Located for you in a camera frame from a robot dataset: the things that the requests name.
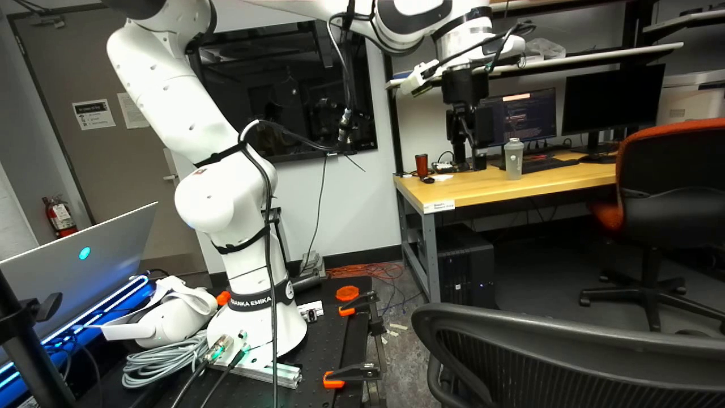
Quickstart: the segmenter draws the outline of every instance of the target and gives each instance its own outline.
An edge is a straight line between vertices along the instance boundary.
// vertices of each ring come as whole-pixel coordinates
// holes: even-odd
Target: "water bottle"
[[[510,138],[503,146],[506,155],[506,174],[507,180],[519,180],[522,177],[522,165],[524,165],[524,143],[519,138]]]

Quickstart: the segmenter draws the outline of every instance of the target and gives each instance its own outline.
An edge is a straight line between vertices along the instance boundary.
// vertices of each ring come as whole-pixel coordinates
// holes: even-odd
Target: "fire extinguisher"
[[[70,237],[78,231],[76,220],[62,200],[43,198],[43,203],[46,203],[46,217],[58,239]]]

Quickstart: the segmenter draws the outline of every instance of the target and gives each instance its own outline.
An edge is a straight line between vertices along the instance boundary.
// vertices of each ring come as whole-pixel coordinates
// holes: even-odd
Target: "desk leg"
[[[440,305],[440,271],[438,271],[438,237],[436,237],[436,214],[424,214],[424,268],[429,272],[429,301]]]
[[[418,214],[423,217],[423,237],[409,224],[409,207],[407,198],[399,195],[399,223],[401,223],[401,250],[404,261],[412,271],[418,284],[423,285],[424,298],[430,305],[440,305],[440,278],[438,278],[438,239],[436,239],[436,215]],[[424,261],[419,259],[412,242],[424,245]]]

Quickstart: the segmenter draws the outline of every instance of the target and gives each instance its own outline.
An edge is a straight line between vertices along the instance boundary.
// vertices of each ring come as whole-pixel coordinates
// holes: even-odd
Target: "light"
[[[80,259],[80,261],[92,259],[92,248],[80,250],[80,251],[78,251],[78,259]]]

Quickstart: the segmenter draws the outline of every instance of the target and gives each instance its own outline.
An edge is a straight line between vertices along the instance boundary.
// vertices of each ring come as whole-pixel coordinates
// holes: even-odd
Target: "white cable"
[[[331,43],[334,43],[334,49],[336,49],[336,52],[338,52],[338,59],[340,59],[340,64],[342,64],[342,70],[348,70],[348,64],[346,64],[346,58],[342,58],[342,52],[340,52],[340,49],[338,49],[338,41],[336,41],[336,37],[334,37],[331,23],[326,23],[326,34],[331,37]]]
[[[125,389],[145,389],[150,384],[157,384],[159,380],[167,380],[193,365],[203,357],[205,347],[206,334],[201,331],[197,336],[181,343],[130,355],[127,365],[123,368],[121,384]]]
[[[242,143],[247,138],[247,134],[253,132],[253,127],[257,127],[262,120],[253,120],[247,123],[247,127],[240,132],[239,143]]]

